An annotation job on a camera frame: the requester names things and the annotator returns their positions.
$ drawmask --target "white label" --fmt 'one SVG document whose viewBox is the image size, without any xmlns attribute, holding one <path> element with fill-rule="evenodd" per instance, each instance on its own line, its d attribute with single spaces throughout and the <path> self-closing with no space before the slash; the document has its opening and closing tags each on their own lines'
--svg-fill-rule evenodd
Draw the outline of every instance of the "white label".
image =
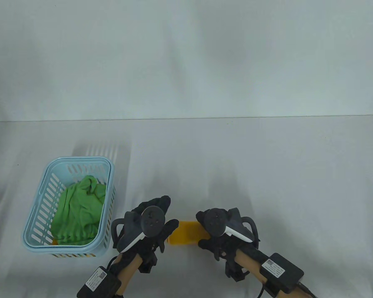
<svg viewBox="0 0 373 298">
<path fill-rule="evenodd" d="M 261 265 L 262 268 L 268 270 L 276 278 L 279 278 L 286 270 L 276 264 L 274 261 L 268 259 L 264 264 Z"/>
<path fill-rule="evenodd" d="M 99 284 L 103 281 L 103 279 L 106 277 L 105 271 L 103 271 L 101 268 L 97 268 L 93 275 L 88 279 L 86 282 L 86 286 L 91 290 L 95 291 L 95 289 L 99 286 Z"/>
</svg>

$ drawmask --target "green cloth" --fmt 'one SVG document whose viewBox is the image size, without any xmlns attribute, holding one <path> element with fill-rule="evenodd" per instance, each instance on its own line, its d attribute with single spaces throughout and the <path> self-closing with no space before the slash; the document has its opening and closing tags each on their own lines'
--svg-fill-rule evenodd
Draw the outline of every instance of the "green cloth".
<svg viewBox="0 0 373 298">
<path fill-rule="evenodd" d="M 51 234 L 60 245 L 84 245 L 98 233 L 106 185 L 93 176 L 69 186 L 60 197 Z"/>
</svg>

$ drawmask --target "wooden arm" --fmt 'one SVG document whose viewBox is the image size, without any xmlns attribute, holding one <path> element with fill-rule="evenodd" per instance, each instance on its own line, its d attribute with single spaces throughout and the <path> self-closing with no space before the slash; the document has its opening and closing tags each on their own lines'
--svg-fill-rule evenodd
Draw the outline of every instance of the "wooden arm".
<svg viewBox="0 0 373 298">
<path fill-rule="evenodd" d="M 260 274 L 261 264 L 241 250 L 236 251 L 235 262 L 241 265 L 243 268 L 249 270 L 262 284 L 266 283 L 266 278 Z M 296 288 L 290 294 L 286 294 L 282 291 L 279 292 L 278 298 L 311 298 L 310 295 L 303 292 L 301 289 Z"/>
<path fill-rule="evenodd" d="M 122 259 L 122 254 L 119 254 L 117 258 L 114 260 L 113 263 L 118 263 Z M 121 296 L 123 295 L 128 282 L 133 277 L 134 273 L 137 271 L 138 267 L 142 264 L 142 258 L 139 254 L 135 256 L 135 258 L 131 261 L 130 264 L 126 268 L 120 271 L 119 274 L 117 274 L 117 278 L 122 282 L 122 285 L 117 290 L 116 294 Z"/>
</svg>

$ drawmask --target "yellow sponge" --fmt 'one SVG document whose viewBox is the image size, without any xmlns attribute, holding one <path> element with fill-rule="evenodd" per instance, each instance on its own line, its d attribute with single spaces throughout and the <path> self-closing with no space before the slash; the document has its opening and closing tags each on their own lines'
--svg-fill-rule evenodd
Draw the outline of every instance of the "yellow sponge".
<svg viewBox="0 0 373 298">
<path fill-rule="evenodd" d="M 201 239 L 209 239 L 210 235 L 197 221 L 180 221 L 177 229 L 167 238 L 172 245 L 198 244 Z"/>
</svg>

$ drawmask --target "basket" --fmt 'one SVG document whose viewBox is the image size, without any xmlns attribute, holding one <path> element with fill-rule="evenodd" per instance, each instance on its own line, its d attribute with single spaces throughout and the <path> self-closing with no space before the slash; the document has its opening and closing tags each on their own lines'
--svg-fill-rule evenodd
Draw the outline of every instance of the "basket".
<svg viewBox="0 0 373 298">
<path fill-rule="evenodd" d="M 86 175 L 107 186 L 98 233 L 85 245 L 52 245 L 50 232 L 61 193 L 66 187 L 81 181 Z M 111 239 L 111 217 L 114 205 L 114 165 L 102 156 L 60 157 L 49 163 L 43 172 L 37 193 L 23 232 L 23 244 L 34 253 L 55 257 L 96 257 L 106 252 Z"/>
</svg>

